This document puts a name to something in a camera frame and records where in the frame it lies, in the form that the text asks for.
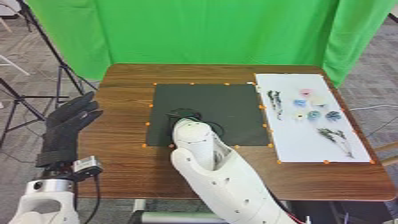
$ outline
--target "white wall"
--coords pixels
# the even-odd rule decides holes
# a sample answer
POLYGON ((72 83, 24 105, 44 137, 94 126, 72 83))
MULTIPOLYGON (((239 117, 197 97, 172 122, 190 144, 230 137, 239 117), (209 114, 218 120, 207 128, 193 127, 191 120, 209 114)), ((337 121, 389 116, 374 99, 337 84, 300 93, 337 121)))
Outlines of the white wall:
MULTIPOLYGON (((21 10, 15 0, 0 0, 0 1, 3 1, 3 3, 7 3, 7 5, 12 7, 12 9, 15 11, 21 10)), ((0 16, 12 16, 12 15, 14 15, 14 12, 10 11, 10 9, 0 5, 0 16)))

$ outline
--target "tripod stand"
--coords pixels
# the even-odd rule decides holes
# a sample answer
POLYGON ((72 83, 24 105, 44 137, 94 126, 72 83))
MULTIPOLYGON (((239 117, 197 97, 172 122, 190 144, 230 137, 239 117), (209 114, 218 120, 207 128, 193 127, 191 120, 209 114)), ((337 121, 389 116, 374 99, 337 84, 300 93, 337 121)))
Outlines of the tripod stand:
POLYGON ((26 16, 26 18, 28 18, 30 23, 33 24, 33 27, 35 27, 37 31, 39 31, 40 38, 42 38, 42 40, 44 40, 44 42, 46 42, 46 46, 47 46, 47 48, 49 48, 49 50, 51 50, 53 56, 55 56, 56 61, 58 61, 58 76, 56 76, 58 78, 56 78, 56 95, 55 95, 55 108, 56 108, 56 107, 58 107, 58 104, 62 103, 62 101, 58 100, 58 99, 62 98, 62 97, 60 97, 62 72, 63 72, 65 75, 67 75, 67 78, 69 78, 69 80, 71 80, 71 83, 72 83, 72 86, 74 86, 74 88, 76 88, 76 90, 78 90, 79 95, 83 95, 83 85, 81 85, 81 81, 83 81, 83 83, 90 86, 90 88, 92 88, 94 90, 97 90, 97 88, 94 87, 94 85, 90 84, 90 82, 88 82, 88 81, 87 81, 87 80, 74 74, 72 69, 71 69, 69 65, 65 64, 65 62, 63 62, 63 60, 62 60, 62 58, 60 58, 58 52, 56 52, 56 50, 55 50, 55 47, 53 47, 53 45, 51 45, 51 42, 49 42, 46 33, 44 33, 44 31, 42 31, 39 22, 37 22, 37 20, 35 20, 33 14, 31 14, 30 7, 28 7, 28 5, 26 5, 26 3, 24 3, 23 0, 15 0, 15 1, 17 1, 19 5, 21 5, 21 11, 23 11, 23 14, 24 14, 24 16, 26 16))
POLYGON ((7 82, 3 81, 1 78, 0 78, 0 85, 3 86, 3 88, 7 90, 7 92, 5 92, 7 95, 14 98, 12 106, 10 106, 8 119, 7 119, 7 122, 5 122, 3 134, 1 134, 1 138, 0 138, 0 149, 1 149, 7 133, 10 131, 14 131, 17 128, 21 128, 23 126, 30 125, 33 122, 46 120, 46 117, 44 117, 42 113, 37 111, 31 104, 26 102, 26 99, 40 98, 40 99, 51 99, 53 100, 53 99, 58 99, 58 98, 67 98, 67 96, 23 96, 23 95, 17 94, 17 92, 14 91, 12 87, 8 86, 8 84, 7 84, 7 82), (28 111, 31 112, 31 114, 35 116, 35 119, 26 121, 23 124, 15 125, 10 128, 10 123, 12 123, 12 118, 14 118, 17 105, 23 105, 26 107, 28 111))

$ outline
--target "white paper sheet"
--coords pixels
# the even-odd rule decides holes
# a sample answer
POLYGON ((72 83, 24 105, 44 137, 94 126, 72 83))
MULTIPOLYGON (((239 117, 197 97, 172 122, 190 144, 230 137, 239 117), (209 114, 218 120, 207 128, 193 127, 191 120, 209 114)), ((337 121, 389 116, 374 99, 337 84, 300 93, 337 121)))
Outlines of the white paper sheet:
POLYGON ((266 106, 264 113, 270 129, 273 130, 273 144, 278 160, 282 162, 369 162, 369 154, 353 132, 353 128, 341 112, 341 107, 333 99, 321 75, 314 74, 255 74, 257 88, 266 106), (301 97, 300 90, 310 89, 310 98, 301 97), (277 119, 277 113, 271 109, 268 91, 280 91, 282 116, 277 119), (310 99, 323 99, 325 109, 310 105, 310 99), (293 105, 294 99, 307 99, 307 106, 300 109, 293 105), (307 112, 317 110, 321 117, 309 121, 307 112), (341 119, 332 122, 325 118, 330 111, 339 111, 341 119), (301 121, 296 121, 296 112, 305 114, 301 121), (351 151, 351 157, 341 149, 341 146, 319 135, 317 128, 341 130, 346 138, 346 147, 351 151))

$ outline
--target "black mat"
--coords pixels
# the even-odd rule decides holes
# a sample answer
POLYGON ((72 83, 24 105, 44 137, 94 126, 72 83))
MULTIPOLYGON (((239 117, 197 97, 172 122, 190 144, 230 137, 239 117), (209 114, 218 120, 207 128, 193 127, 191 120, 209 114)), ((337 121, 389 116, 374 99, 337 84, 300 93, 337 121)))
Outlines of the black mat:
POLYGON ((222 126, 225 131, 222 141, 227 145, 268 145, 262 112, 257 108, 259 99, 252 85, 158 84, 152 98, 150 126, 145 135, 149 146, 168 146, 172 143, 166 113, 179 108, 198 111, 202 120, 222 126))

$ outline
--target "green screen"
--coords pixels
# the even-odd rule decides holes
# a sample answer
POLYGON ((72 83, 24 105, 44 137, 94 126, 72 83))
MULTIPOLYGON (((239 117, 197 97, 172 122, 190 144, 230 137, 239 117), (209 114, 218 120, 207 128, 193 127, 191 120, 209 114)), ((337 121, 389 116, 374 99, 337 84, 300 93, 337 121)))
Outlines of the green screen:
POLYGON ((76 74, 113 63, 317 65, 339 85, 394 0, 28 0, 76 74))

